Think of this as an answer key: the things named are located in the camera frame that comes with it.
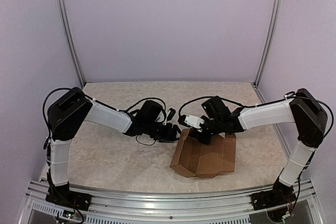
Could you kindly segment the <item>brown cardboard paper box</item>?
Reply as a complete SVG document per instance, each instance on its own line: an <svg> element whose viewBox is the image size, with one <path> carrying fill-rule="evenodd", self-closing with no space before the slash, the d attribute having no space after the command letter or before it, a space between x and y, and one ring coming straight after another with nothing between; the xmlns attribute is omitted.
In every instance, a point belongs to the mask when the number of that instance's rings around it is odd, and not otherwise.
<svg viewBox="0 0 336 224"><path fill-rule="evenodd" d="M214 135L205 145L191 137L190 129L183 129L172 157L170 168L186 177L214 178L233 173L236 160L236 136Z"/></svg>

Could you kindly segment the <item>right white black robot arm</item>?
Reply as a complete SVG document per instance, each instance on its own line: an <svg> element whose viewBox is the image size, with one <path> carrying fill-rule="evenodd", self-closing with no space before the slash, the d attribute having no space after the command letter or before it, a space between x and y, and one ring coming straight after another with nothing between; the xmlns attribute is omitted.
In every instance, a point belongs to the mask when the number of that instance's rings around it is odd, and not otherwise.
<svg viewBox="0 0 336 224"><path fill-rule="evenodd" d="M273 205L281 204L288 198L293 184L309 166L326 136L328 116L325 105L307 89L287 93L278 101L239 106L234 111L230 111L223 101L218 96L211 97L202 104L205 116L187 115L183 119L200 143L209 144L214 135L221 133L240 133L281 123L295 124L298 143L268 194Z"/></svg>

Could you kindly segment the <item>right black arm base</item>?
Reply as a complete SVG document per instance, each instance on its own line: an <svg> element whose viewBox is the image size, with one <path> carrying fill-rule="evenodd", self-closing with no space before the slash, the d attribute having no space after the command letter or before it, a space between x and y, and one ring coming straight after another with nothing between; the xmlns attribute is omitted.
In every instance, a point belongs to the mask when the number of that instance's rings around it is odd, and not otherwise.
<svg viewBox="0 0 336 224"><path fill-rule="evenodd" d="M296 195L292 187L287 189L264 190L251 195L254 210L262 210L294 202Z"/></svg>

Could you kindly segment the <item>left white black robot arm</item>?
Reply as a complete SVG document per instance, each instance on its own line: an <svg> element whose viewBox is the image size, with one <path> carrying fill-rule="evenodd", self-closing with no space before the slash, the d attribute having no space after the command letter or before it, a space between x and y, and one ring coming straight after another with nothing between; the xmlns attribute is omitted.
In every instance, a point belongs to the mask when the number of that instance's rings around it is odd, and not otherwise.
<svg viewBox="0 0 336 224"><path fill-rule="evenodd" d="M144 98L121 110L85 94L78 87L58 88L50 94L58 91L65 94L48 108L42 107L48 129L44 149L50 193L64 206L74 199L68 180L69 150L83 122L102 125L130 137L147 135L154 142L162 143L177 141L181 133L180 128L170 122L176 111L168 109L160 98Z"/></svg>

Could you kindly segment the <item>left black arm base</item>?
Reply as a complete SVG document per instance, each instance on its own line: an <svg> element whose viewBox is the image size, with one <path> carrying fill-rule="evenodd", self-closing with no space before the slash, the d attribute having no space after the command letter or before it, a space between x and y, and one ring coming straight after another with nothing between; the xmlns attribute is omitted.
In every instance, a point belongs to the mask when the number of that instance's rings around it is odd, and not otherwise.
<svg viewBox="0 0 336 224"><path fill-rule="evenodd" d="M75 210L88 211L91 195L70 190L56 190L49 188L46 201Z"/></svg>

